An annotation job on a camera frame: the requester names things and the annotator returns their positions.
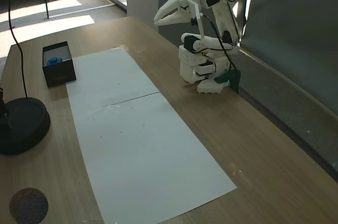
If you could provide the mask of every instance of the black box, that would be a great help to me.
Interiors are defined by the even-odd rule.
[[[62,62],[47,65],[48,61],[54,58],[62,59]],[[42,68],[49,88],[76,80],[74,64],[68,43],[62,42],[44,47]]]

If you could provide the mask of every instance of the blue object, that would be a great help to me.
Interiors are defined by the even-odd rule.
[[[50,66],[51,64],[61,63],[61,62],[62,62],[61,58],[52,58],[52,59],[48,60],[47,66]]]

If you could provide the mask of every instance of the paper sheet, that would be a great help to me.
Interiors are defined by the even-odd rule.
[[[106,224],[160,223],[236,188],[128,53],[114,49],[74,63],[78,80],[67,89]],[[118,63],[118,70],[99,65]],[[135,78],[122,77],[123,68]],[[100,73],[88,77],[89,69]],[[86,93],[90,85],[95,94]]]

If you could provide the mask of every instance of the green bracket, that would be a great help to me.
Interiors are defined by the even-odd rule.
[[[230,88],[236,93],[238,93],[240,79],[241,79],[241,71],[238,69],[232,69],[230,71],[225,72],[221,76],[215,78],[215,81],[218,84],[230,81]]]

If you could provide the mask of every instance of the round black disk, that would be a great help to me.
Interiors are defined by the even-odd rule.
[[[20,154],[35,146],[46,135],[50,126],[45,105],[34,98],[20,98],[6,103],[9,116],[2,119],[0,153]]]
[[[18,224],[39,224],[47,215],[48,200],[41,191],[27,188],[12,197],[10,212]]]

